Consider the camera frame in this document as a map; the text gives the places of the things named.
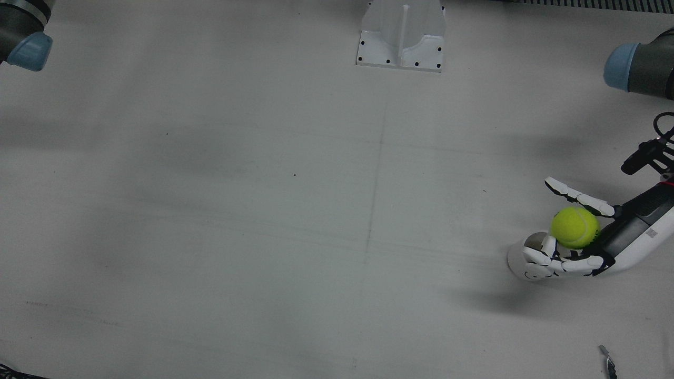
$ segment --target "white floor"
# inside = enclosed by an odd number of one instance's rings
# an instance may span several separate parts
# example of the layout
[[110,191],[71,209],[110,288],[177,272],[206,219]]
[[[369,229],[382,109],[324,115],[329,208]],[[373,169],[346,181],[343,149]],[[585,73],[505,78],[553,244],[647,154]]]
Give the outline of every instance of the white floor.
[[60,1],[0,66],[0,362],[50,378],[674,378],[674,241],[520,282],[621,203],[672,102],[603,83],[668,15],[448,1],[442,74],[357,67],[366,0]]

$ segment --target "white mount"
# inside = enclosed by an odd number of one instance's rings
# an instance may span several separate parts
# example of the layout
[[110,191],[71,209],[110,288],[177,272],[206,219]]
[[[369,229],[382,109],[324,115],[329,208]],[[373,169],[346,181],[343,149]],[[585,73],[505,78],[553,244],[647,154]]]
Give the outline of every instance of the white mount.
[[439,0],[372,0],[369,4],[357,65],[442,70],[447,24]]

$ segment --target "yellow tennis ball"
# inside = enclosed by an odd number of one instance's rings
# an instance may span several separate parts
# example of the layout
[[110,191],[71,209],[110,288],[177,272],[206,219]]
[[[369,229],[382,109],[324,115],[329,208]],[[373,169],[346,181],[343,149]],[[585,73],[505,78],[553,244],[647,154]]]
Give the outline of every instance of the yellow tennis ball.
[[599,221],[585,208],[570,206],[552,219],[550,234],[564,247],[582,249],[599,236]]

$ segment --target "robotic hand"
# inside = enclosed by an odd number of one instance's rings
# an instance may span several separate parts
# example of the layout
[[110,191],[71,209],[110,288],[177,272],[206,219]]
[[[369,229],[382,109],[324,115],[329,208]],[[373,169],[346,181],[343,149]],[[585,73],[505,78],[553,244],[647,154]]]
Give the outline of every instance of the robotic hand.
[[[583,194],[566,184],[548,177],[545,185],[556,195],[563,196],[569,202],[577,202],[596,216],[610,217],[615,208],[604,200]],[[564,278],[570,276],[590,276],[604,266],[600,256],[580,255],[576,250],[568,250],[557,243],[556,238],[546,232],[531,235],[522,245],[524,265],[517,261],[519,252],[508,254],[511,268],[519,264],[517,272],[524,279],[535,281],[544,278]]]
[[544,278],[596,276],[627,270],[674,234],[674,149],[670,147],[674,127],[660,136],[643,142],[622,165],[632,175],[646,165],[662,174],[661,182],[625,204],[612,206],[604,200],[583,194],[566,184],[547,178],[545,185],[570,202],[577,202],[596,216],[612,218],[590,245],[580,251],[559,245],[546,232],[538,232],[516,243],[508,250],[508,265],[518,277],[536,281]]
[[0,0],[0,63],[44,68],[52,39],[43,31],[55,0]]
[[[534,240],[543,235],[540,247]],[[569,276],[589,276],[594,270],[604,265],[604,260],[598,256],[580,258],[572,254],[569,258],[562,258],[557,251],[557,240],[544,232],[532,236],[525,243],[522,253],[526,263],[524,264],[524,276],[529,280],[543,278],[563,278]]]

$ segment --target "black cable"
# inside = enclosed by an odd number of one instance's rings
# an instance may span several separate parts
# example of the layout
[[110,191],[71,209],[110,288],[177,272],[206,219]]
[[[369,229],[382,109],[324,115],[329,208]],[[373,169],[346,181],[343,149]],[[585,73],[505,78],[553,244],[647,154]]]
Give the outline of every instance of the black cable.
[[25,374],[23,372],[18,372],[0,363],[0,379],[47,379],[47,378],[43,378],[42,376]]
[[672,136],[674,136],[674,126],[667,133],[663,133],[660,130],[660,127],[658,126],[658,121],[663,116],[674,117],[674,112],[662,112],[659,115],[655,116],[655,118],[653,119],[653,129],[655,129],[655,133],[657,133],[658,136],[660,136],[662,139],[664,139],[665,141],[667,141],[671,144],[674,144],[674,142],[671,140]]

